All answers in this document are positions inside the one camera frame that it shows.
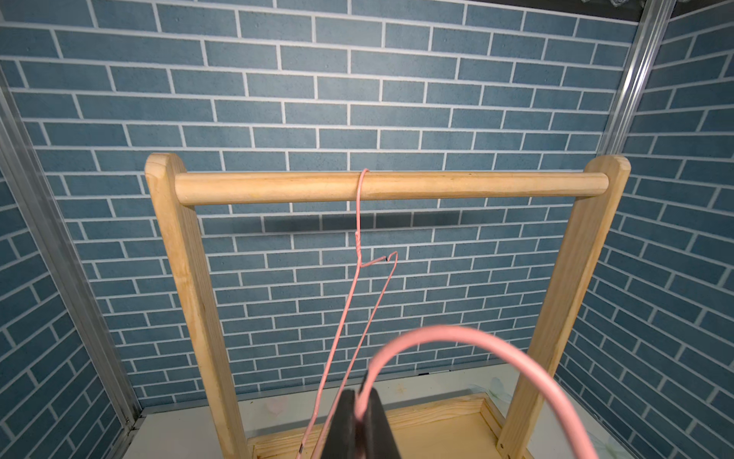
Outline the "pink hanger with pink top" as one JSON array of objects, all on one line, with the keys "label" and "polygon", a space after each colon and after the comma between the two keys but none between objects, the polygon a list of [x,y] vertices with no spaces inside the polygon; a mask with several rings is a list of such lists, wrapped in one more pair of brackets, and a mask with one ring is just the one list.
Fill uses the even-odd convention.
[{"label": "pink hanger with pink top", "polygon": [[[395,357],[422,344],[481,347],[486,363],[433,368],[424,379],[379,381]],[[380,396],[401,458],[596,458],[589,415],[576,409],[549,373],[525,352],[484,332],[431,326],[403,334],[372,357],[355,389],[357,453],[371,389]]]}]

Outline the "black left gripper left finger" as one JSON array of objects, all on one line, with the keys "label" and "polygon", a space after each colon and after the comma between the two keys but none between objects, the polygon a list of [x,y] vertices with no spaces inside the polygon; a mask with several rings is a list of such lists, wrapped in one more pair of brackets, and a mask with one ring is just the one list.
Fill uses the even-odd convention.
[{"label": "black left gripper left finger", "polygon": [[339,396],[336,411],[321,451],[321,459],[353,459],[357,453],[356,394],[347,389]]}]

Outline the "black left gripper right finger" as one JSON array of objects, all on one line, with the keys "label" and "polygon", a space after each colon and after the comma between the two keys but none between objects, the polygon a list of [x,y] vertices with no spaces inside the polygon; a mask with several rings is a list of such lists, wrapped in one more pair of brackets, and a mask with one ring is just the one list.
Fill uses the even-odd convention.
[{"label": "black left gripper right finger", "polygon": [[374,388],[363,416],[363,451],[367,459],[401,459],[382,401]]}]

